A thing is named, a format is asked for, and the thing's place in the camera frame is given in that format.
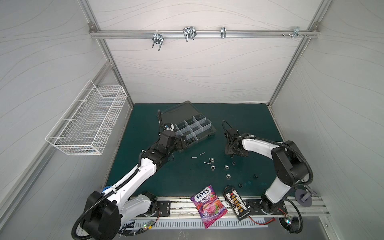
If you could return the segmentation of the clear plastic organizer box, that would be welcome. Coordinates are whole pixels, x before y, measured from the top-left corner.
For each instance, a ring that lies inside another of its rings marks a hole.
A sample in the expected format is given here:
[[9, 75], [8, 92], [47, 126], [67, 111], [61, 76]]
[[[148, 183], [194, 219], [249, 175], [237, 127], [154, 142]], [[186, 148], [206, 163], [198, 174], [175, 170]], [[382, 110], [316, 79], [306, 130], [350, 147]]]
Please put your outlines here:
[[190, 101], [185, 101], [163, 112], [158, 111], [159, 124], [174, 127], [178, 136], [186, 138], [187, 148], [197, 145], [216, 133], [212, 122]]

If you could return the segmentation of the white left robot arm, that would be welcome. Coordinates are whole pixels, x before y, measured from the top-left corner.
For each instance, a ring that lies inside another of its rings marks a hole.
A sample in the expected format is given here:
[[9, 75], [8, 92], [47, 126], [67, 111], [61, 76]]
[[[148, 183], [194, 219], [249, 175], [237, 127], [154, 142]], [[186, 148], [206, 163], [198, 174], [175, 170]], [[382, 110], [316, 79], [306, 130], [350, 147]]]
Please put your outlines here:
[[86, 201], [84, 212], [75, 221], [71, 236], [74, 240], [112, 240], [119, 234], [122, 220], [147, 213], [157, 198], [132, 194], [157, 170], [163, 167], [175, 151], [187, 149], [187, 138], [171, 129], [164, 130], [159, 139], [139, 155], [137, 165], [116, 184], [104, 192], [94, 191]]

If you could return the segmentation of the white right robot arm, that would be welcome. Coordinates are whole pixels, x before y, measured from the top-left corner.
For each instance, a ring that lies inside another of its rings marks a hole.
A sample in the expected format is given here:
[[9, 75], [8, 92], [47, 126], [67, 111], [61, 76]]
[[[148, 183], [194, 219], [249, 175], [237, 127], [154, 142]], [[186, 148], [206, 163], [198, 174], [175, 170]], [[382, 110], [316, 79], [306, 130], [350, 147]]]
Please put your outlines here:
[[276, 142], [248, 133], [240, 134], [235, 128], [225, 130], [224, 136], [227, 139], [226, 155], [246, 157], [254, 152], [273, 161], [277, 176], [259, 203], [264, 213], [272, 214], [292, 188], [313, 182], [313, 170], [293, 141]]

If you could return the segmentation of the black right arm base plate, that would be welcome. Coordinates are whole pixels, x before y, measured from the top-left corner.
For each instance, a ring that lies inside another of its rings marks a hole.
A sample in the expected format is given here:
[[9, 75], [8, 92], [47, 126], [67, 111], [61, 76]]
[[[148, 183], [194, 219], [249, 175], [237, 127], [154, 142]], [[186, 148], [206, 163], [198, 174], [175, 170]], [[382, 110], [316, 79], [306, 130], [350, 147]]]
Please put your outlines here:
[[284, 215], [288, 211], [284, 201], [276, 204], [271, 203], [268, 199], [250, 199], [245, 200], [245, 204], [250, 210], [251, 215]]

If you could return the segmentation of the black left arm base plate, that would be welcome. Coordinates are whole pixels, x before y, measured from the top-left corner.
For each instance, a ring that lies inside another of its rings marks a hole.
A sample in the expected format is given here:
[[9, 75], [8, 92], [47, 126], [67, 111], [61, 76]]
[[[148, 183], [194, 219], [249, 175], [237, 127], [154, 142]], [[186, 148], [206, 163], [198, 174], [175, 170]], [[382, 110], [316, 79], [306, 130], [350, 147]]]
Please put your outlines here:
[[160, 217], [169, 217], [171, 211], [171, 201], [158, 201], [157, 208], [159, 209]]

